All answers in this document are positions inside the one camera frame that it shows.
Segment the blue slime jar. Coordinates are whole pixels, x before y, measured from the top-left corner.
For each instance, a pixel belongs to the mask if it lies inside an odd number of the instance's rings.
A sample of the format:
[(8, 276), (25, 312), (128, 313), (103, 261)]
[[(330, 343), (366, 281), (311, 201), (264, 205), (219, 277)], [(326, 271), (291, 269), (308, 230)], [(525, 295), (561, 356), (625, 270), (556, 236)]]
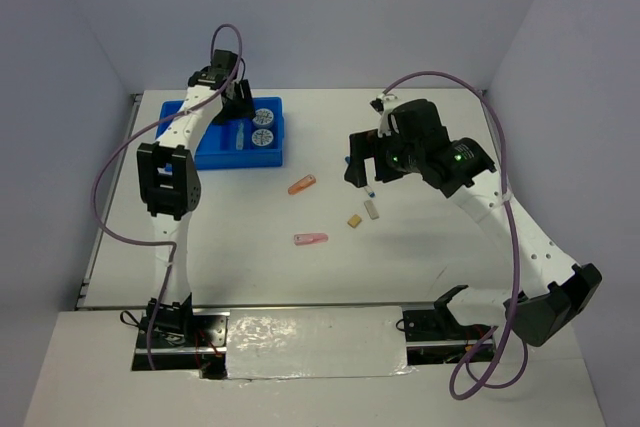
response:
[(269, 108), (259, 108), (255, 110), (255, 117), (252, 119), (256, 129), (271, 129), (276, 120), (273, 110)]
[(256, 129), (251, 135), (252, 146), (256, 149), (272, 149), (276, 145), (276, 137), (270, 129)]

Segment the blue correction tape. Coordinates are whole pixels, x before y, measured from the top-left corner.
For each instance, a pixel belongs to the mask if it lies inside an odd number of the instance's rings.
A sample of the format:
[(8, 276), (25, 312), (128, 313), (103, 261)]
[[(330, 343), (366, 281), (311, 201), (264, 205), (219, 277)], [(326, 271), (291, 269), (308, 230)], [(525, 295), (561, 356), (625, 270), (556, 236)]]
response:
[(239, 122), (236, 130), (235, 149), (242, 151), (245, 149), (245, 137), (246, 137), (246, 125), (244, 122)]

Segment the orange correction tape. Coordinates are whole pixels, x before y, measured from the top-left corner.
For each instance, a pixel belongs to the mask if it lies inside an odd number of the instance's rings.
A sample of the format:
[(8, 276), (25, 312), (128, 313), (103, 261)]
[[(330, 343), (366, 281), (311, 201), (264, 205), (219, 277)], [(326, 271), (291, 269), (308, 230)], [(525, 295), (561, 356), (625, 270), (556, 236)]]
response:
[(316, 183), (316, 177), (314, 175), (309, 174), (299, 179), (294, 184), (292, 184), (288, 188), (287, 192), (289, 195), (296, 195), (298, 193), (301, 193), (305, 189), (311, 187), (315, 183)]

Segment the pink correction tape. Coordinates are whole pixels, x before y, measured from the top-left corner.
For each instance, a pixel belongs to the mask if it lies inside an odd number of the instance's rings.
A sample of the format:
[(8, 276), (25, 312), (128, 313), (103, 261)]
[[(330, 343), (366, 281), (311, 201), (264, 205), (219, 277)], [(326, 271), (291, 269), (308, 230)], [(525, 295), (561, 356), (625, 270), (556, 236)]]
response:
[(329, 236), (326, 233), (298, 233), (293, 236), (295, 246), (308, 246), (327, 242)]

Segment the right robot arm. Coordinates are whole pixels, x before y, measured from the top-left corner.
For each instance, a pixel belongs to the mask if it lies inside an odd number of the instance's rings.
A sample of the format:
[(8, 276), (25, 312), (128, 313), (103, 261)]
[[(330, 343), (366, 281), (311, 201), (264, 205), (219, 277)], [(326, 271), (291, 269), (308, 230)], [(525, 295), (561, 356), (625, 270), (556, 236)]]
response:
[(450, 139), (433, 102), (381, 94), (371, 105), (379, 125), (350, 135), (345, 180), (365, 186), (367, 159), (378, 182), (418, 174), (465, 212), (506, 260), (519, 262), (517, 287), (463, 284), (438, 298), (436, 330), (457, 338), (469, 325), (504, 326), (530, 346), (544, 345), (587, 307), (602, 282), (600, 270), (579, 264), (550, 239), (478, 142)]

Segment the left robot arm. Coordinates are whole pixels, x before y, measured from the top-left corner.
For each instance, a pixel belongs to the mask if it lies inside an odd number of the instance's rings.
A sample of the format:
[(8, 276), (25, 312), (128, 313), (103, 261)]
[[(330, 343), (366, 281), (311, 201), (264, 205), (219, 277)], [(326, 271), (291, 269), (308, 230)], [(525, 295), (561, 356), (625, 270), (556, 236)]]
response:
[(175, 346), (189, 343), (196, 332), (187, 274), (188, 228), (202, 196), (195, 151), (208, 128), (255, 117), (249, 83), (237, 78), (241, 63), (236, 53), (214, 51), (210, 63), (189, 78), (177, 115), (136, 152), (140, 195), (154, 229), (158, 289), (146, 316), (149, 329)]

